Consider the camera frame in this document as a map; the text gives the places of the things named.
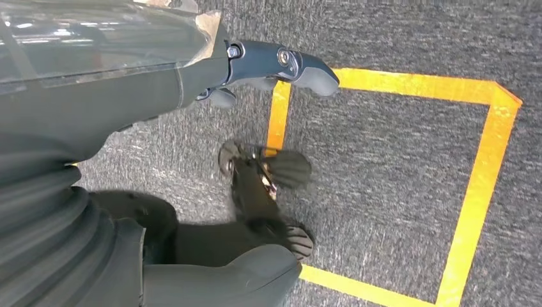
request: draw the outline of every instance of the floor marking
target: floor marking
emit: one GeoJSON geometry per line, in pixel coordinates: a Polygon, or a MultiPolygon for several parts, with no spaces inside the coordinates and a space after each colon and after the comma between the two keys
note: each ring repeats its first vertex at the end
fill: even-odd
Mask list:
{"type": "Polygon", "coordinates": [[[301,279],[332,290],[337,290],[360,299],[389,307],[431,307],[431,303],[376,287],[354,279],[346,278],[328,271],[303,265],[301,279]]]}
{"type": "Polygon", "coordinates": [[[286,120],[288,119],[288,106],[290,104],[291,85],[278,83],[273,91],[269,127],[267,129],[267,147],[280,149],[283,147],[286,133],[286,120]]]}
{"type": "MultiPolygon", "coordinates": [[[[308,265],[304,265],[301,278],[388,307],[459,307],[500,165],[522,101],[493,81],[356,68],[334,71],[341,81],[341,88],[485,104],[490,108],[435,304],[308,265]]],[[[290,90],[290,85],[286,83],[279,83],[275,88],[269,119],[268,147],[283,147],[290,90]]]]}

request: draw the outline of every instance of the yellow tape square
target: yellow tape square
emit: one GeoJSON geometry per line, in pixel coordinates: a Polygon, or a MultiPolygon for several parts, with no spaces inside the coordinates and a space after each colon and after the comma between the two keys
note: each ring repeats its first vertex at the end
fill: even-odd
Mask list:
{"type": "MultiPolygon", "coordinates": [[[[486,104],[490,108],[435,303],[308,265],[304,265],[301,278],[387,307],[459,307],[500,165],[522,101],[493,81],[356,68],[334,71],[342,88],[486,104]]],[[[270,148],[283,147],[290,93],[289,84],[279,83],[275,87],[267,134],[267,146],[270,148]]]]}

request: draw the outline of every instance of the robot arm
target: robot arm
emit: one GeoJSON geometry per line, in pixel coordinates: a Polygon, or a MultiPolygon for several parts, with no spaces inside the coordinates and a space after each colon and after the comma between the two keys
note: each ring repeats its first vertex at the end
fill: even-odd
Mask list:
{"type": "MultiPolygon", "coordinates": [[[[218,12],[110,0],[7,1],[0,9],[2,138],[46,139],[65,163],[89,159],[114,131],[195,100],[232,106],[227,86],[272,89],[282,80],[320,95],[338,87],[318,58],[230,42],[218,12]]],[[[10,164],[30,158],[45,157],[10,164]]]]}

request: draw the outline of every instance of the hex bolt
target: hex bolt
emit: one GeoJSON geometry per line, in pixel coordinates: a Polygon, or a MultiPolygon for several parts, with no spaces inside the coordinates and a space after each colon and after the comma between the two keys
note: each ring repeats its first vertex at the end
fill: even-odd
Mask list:
{"type": "Polygon", "coordinates": [[[239,56],[241,56],[241,49],[239,49],[239,47],[237,47],[236,45],[229,46],[227,52],[228,58],[230,59],[238,58],[239,56]]]}

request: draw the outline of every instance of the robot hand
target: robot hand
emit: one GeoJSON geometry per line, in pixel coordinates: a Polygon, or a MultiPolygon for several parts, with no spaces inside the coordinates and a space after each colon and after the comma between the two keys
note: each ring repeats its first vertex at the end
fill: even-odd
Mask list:
{"type": "Polygon", "coordinates": [[[329,96],[339,88],[339,79],[322,60],[276,43],[255,41],[226,42],[229,61],[228,77],[223,84],[207,88],[196,100],[209,98],[213,105],[229,108],[236,96],[226,86],[249,84],[272,90],[277,81],[310,88],[329,96]]]}

